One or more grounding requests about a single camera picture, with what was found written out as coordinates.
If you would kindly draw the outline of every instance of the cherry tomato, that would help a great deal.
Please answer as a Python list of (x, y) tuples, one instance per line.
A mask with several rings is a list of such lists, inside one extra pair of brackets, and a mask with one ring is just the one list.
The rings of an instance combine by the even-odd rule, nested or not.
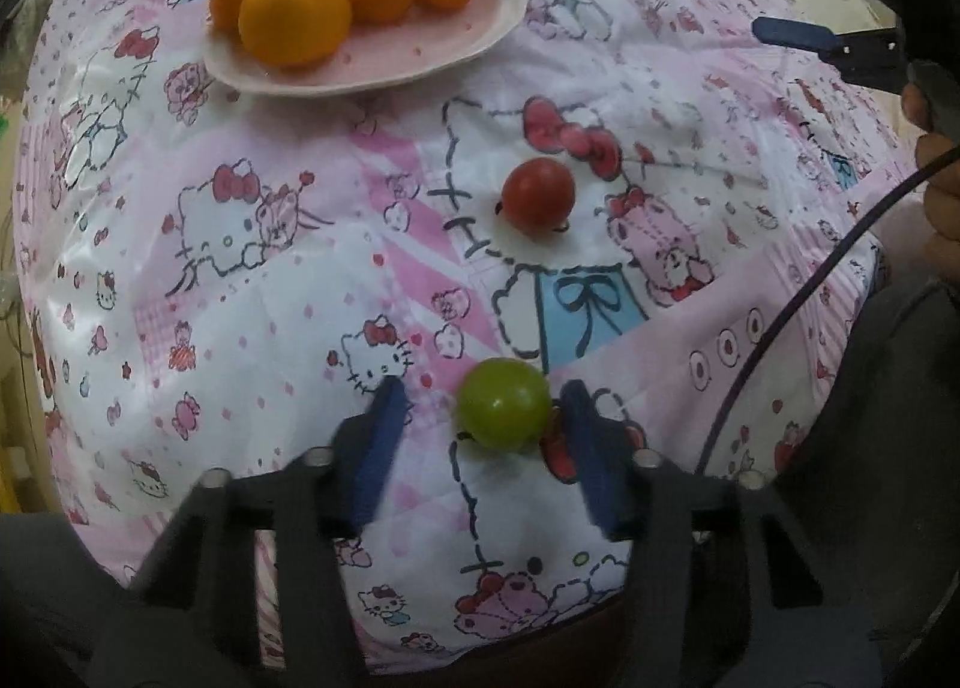
[(562, 226), (573, 211), (576, 197), (570, 169), (556, 160), (538, 157), (511, 172), (500, 199), (510, 225), (536, 236)]
[(512, 452), (537, 441), (552, 410), (544, 375), (513, 357), (477, 364), (457, 391), (460, 427), (488, 450)]

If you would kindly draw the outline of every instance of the red cherry tomato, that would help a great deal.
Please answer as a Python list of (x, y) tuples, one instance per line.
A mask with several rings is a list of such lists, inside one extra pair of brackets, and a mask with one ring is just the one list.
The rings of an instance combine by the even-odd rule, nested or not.
[(573, 211), (576, 197), (570, 169), (547, 157), (517, 166), (504, 182), (500, 196), (510, 225), (530, 235), (562, 226)]

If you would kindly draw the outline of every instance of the pink tablecloth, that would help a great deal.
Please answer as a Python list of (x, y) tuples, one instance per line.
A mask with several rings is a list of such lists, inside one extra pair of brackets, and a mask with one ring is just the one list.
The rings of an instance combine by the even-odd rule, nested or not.
[[(279, 468), (413, 401), (376, 523), (339, 546), (370, 665), (428, 669), (621, 587), (556, 445), (457, 439), (451, 395), (514, 354), (682, 466), (766, 323), (907, 160), (865, 92), (762, 47), (786, 0), (530, 0), (456, 71), (363, 97), (241, 95), (208, 0), (56, 0), (16, 179), (18, 263), (61, 500), (136, 571), (200, 472)], [(573, 171), (549, 244), (496, 213), (536, 155)], [(829, 393), (875, 278), (863, 242), (750, 384), (712, 474), (770, 477)], [(263, 646), (282, 655), (270, 535)]]

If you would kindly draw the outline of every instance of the hand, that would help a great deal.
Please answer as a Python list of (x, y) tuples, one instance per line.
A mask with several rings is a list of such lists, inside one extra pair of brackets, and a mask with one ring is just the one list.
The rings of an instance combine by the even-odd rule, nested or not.
[[(928, 102), (919, 87), (908, 84), (901, 95), (906, 119), (926, 131), (917, 142), (917, 167), (954, 148), (954, 143), (938, 133), (930, 133), (932, 121)], [(960, 162), (934, 176), (923, 196), (923, 211), (933, 226), (934, 235), (923, 247), (928, 264), (944, 279), (960, 283)]]

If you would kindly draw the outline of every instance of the plate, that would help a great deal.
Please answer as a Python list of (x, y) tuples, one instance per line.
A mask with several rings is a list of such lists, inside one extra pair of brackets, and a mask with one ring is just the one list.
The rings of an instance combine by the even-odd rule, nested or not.
[(241, 92), (328, 97), (376, 90), (424, 78), (491, 49), (523, 19), (527, 0), (471, 0), (455, 14), (415, 5), (400, 25), (354, 25), (328, 60), (309, 68), (268, 68), (237, 39), (209, 32), (203, 41), (208, 71)]

